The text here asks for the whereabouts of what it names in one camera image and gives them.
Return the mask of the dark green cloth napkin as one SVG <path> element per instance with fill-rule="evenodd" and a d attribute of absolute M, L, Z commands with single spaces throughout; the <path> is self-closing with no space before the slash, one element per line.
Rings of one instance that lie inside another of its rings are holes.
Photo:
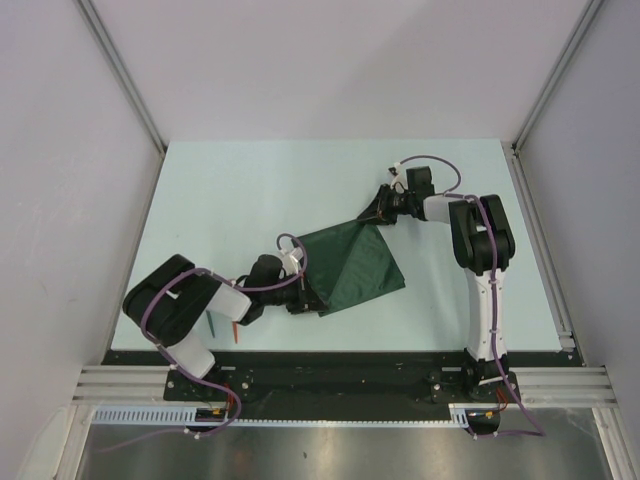
<path fill-rule="evenodd" d="M 299 238 L 308 254 L 305 277 L 328 316 L 405 287 L 405 278 L 374 225 L 356 220 Z"/>

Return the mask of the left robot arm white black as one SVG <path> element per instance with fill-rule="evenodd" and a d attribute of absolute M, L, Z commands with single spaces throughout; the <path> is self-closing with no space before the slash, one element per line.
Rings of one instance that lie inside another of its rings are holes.
<path fill-rule="evenodd" d="M 195 331 L 200 317 L 214 313 L 247 326 L 271 306 L 291 315 L 327 311 L 303 272 L 303 260 L 299 247 L 263 254 L 231 284 L 175 254 L 126 294 L 122 311 L 172 364 L 188 372 L 187 389 L 207 400 L 219 392 L 223 375 Z"/>

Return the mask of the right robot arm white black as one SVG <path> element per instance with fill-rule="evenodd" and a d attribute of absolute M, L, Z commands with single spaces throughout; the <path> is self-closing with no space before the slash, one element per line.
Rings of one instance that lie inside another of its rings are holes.
<path fill-rule="evenodd" d="M 507 348 L 502 333 L 502 295 L 506 269 L 515 255 L 515 239 L 499 196 L 438 193 L 428 167 L 401 171 L 379 187 L 357 216 L 372 225 L 394 225 L 401 215 L 450 227 L 454 258 L 469 289 L 470 325 L 461 388 L 473 401 L 484 401 L 506 386 Z"/>

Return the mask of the orange plastic fork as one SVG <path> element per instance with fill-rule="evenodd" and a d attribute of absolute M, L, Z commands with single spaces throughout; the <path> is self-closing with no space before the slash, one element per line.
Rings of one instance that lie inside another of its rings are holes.
<path fill-rule="evenodd" d="M 238 332 L 237 322 L 232 322 L 232 330 L 233 330 L 234 343 L 237 345 L 239 343 L 239 332 Z"/>

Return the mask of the teal plastic utensil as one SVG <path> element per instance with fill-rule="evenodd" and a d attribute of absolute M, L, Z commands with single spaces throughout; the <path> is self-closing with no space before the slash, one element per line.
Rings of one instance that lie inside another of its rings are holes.
<path fill-rule="evenodd" d="M 216 338 L 216 331 L 215 331 L 215 323 L 214 323 L 214 317 L 212 315 L 212 312 L 209 310 L 205 310 L 205 315 L 206 315 L 206 319 L 207 319 L 207 325 L 209 327 L 209 332 L 211 334 L 211 337 L 213 339 Z"/>

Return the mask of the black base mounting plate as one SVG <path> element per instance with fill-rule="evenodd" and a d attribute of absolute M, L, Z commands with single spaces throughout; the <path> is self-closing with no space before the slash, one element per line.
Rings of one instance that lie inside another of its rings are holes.
<path fill-rule="evenodd" d="M 217 365 L 223 388 L 238 395 L 231 410 L 257 420 L 435 420 L 451 403 L 489 405 L 508 393 L 468 397 L 460 352 L 266 353 L 226 352 Z M 217 407 L 228 396 L 210 392 L 178 372 L 165 380 L 163 399 Z"/>

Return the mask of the right aluminium table rail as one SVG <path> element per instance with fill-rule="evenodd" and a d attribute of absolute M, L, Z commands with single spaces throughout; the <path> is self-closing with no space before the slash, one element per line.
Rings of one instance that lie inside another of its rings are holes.
<path fill-rule="evenodd" d="M 525 176 L 521 159 L 510 143 L 502 142 L 501 146 L 520 203 L 520 209 L 524 216 L 529 239 L 532 243 L 547 300 L 556 325 L 560 345 L 563 351 L 569 352 L 577 350 L 578 353 L 581 354 L 579 341 L 571 320 L 565 295 L 560 285 L 559 277 L 551 257 L 549 245 L 529 183 Z"/>

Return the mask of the front aluminium extrusion rail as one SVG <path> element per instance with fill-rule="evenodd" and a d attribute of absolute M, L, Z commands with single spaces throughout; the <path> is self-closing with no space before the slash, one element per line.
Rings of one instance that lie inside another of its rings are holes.
<path fill-rule="evenodd" d="M 603 367 L 513 367 L 525 406 L 613 408 L 617 399 Z M 163 366 L 87 366 L 72 402 L 76 405 L 165 405 Z"/>

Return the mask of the right aluminium frame post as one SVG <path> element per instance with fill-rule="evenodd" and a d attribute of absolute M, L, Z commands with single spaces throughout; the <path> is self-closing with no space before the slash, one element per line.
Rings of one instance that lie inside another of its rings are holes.
<path fill-rule="evenodd" d="M 608 1 L 605 0 L 589 0 L 585 3 L 558 57 L 554 61 L 541 90 L 537 94 L 534 103 L 529 109 L 514 139 L 510 141 L 510 147 L 514 153 L 519 153 L 526 144 L 534 127 L 542 118 L 549 102 L 552 100 L 555 91 L 559 88 L 562 80 L 568 73 L 572 62 L 576 59 L 601 11 L 607 4 Z"/>

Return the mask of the aluminium frame post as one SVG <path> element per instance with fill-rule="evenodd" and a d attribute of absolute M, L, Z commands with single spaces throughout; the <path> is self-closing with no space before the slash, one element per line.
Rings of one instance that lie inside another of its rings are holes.
<path fill-rule="evenodd" d="M 519 153 L 526 144 L 534 127 L 542 118 L 549 102 L 552 100 L 555 91 L 559 88 L 562 80 L 568 73 L 572 62 L 576 59 L 601 11 L 607 4 L 608 1 L 605 0 L 589 0 L 585 3 L 558 57 L 554 61 L 541 90 L 537 94 L 534 103 L 529 109 L 514 139 L 510 141 L 510 147 L 514 153 Z"/>
<path fill-rule="evenodd" d="M 160 157 L 164 158 L 168 145 L 162 138 L 160 130 L 95 3 L 90 0 L 75 0 L 74 5 L 146 136 Z"/>

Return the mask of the left aluminium frame post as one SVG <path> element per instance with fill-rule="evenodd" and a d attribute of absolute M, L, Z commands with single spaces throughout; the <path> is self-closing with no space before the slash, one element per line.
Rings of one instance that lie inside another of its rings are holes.
<path fill-rule="evenodd" d="M 164 158 L 168 145 L 162 138 L 160 130 L 95 3 L 90 0 L 75 0 L 74 5 L 146 136 L 160 157 Z"/>

